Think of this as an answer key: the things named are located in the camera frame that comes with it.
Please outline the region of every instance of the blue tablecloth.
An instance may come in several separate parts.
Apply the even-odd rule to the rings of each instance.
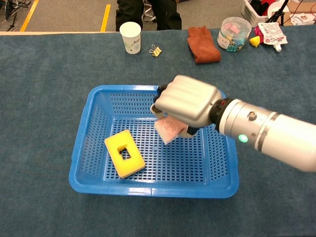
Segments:
[[[205,65],[194,63],[186,31],[142,32],[137,55],[118,33],[1,36],[0,236],[316,236],[316,174],[246,144],[237,143],[239,190],[225,200],[83,195],[68,183],[82,109],[101,84],[189,75],[316,123],[316,27],[283,31],[280,53],[247,43]]]

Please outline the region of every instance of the white container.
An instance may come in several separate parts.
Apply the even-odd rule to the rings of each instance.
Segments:
[[[240,17],[226,18],[217,37],[217,43],[229,52],[239,51],[251,32],[251,25]]]
[[[242,0],[241,5],[242,16],[251,24],[251,27],[256,27],[260,22],[266,22],[268,16],[259,16],[252,8],[248,0]]]
[[[140,51],[141,41],[140,33],[142,29],[140,25],[135,22],[125,22],[119,28],[122,35],[126,52],[129,54],[136,54]]]

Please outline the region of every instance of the red object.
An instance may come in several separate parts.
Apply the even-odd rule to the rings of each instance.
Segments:
[[[257,26],[253,31],[255,32],[256,36],[260,36],[260,43],[263,43],[263,33],[261,32],[259,26]]]
[[[188,29],[188,43],[197,64],[221,61],[221,53],[215,47],[211,32],[203,27]]]
[[[269,4],[269,6],[272,4],[272,3],[274,3],[276,0],[262,0],[261,1],[261,4],[264,4],[265,2],[267,2],[268,4]],[[265,11],[264,11],[264,13],[262,14],[263,16],[267,16],[268,15],[268,9],[269,8],[267,8]]]
[[[314,15],[314,13],[312,13],[312,8],[313,8],[315,5],[316,5],[316,3],[311,7],[311,14],[312,14],[314,17],[316,17],[316,16]]]

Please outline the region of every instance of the blue plastic basket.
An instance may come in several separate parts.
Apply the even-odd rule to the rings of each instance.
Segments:
[[[239,186],[236,147],[214,126],[167,146],[150,112],[157,86],[102,85],[88,96],[72,154],[69,182],[80,193],[228,198]],[[120,179],[104,139],[128,129],[146,167]]]

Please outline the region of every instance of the gold binder clip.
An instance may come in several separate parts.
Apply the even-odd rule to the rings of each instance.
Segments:
[[[152,49],[149,50],[149,53],[152,54],[154,57],[158,57],[161,53],[161,49],[159,47],[156,47],[154,44],[152,45]]]

